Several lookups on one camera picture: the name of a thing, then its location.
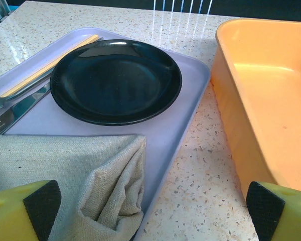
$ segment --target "lavender tray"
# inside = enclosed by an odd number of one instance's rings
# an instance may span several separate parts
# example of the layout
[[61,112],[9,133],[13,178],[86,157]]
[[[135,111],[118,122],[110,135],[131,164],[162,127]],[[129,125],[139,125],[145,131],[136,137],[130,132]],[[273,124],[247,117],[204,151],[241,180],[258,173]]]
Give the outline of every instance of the lavender tray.
[[[51,59],[60,56],[61,53],[94,34],[105,40],[130,39],[98,28],[82,28],[71,31],[1,76],[0,95],[42,68]],[[210,80],[210,70],[199,60],[163,50],[177,62],[182,73],[183,85],[176,101],[160,115],[130,126],[96,126],[82,122],[63,112],[49,94],[7,132],[7,135],[103,136],[141,134],[146,136],[145,194],[142,201],[145,215],[134,240],[139,240],[152,213],[184,135]]]

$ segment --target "tray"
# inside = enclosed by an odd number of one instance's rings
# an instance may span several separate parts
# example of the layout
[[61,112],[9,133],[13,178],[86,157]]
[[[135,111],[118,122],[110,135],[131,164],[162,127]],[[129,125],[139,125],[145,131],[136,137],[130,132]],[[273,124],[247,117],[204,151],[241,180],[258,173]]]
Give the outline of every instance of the tray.
[[217,30],[212,83],[244,197],[251,181],[301,190],[301,23]]
[[[90,35],[107,39],[129,39],[98,28],[71,31],[33,57],[0,77],[0,95]],[[146,136],[145,193],[142,210],[145,215],[134,240],[138,240],[152,213],[183,137],[201,101],[210,79],[208,67],[194,58],[164,50],[178,64],[183,78],[176,101],[160,115],[145,122],[122,127],[96,126],[77,120],[63,112],[51,94],[42,99],[8,132],[26,135],[101,136],[141,134]]]

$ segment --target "knife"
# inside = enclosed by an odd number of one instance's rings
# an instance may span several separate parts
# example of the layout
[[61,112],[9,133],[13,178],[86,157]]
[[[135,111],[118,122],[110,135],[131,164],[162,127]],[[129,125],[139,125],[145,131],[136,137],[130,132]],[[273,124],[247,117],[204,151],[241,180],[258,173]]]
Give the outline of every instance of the knife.
[[49,82],[27,96],[23,100],[11,106],[6,112],[0,115],[0,135],[9,130],[21,117],[23,117],[32,107],[50,92]]

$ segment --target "speckled countertop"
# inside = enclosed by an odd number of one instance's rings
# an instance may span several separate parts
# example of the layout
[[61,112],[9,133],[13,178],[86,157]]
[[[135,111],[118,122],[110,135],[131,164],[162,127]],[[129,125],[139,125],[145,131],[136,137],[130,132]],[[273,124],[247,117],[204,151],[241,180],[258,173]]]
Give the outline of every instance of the speckled countertop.
[[[0,75],[71,30],[98,27],[212,67],[215,31],[232,17],[25,2],[0,24]],[[209,85],[144,229],[148,240],[258,240]]]

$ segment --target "beige napkin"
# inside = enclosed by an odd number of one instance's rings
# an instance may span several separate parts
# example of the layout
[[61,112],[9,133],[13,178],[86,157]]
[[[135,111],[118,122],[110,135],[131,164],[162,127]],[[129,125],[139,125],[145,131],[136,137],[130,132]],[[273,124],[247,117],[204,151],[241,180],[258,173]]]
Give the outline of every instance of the beige napkin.
[[129,240],[143,212],[145,137],[0,136],[0,190],[57,180],[49,240]]

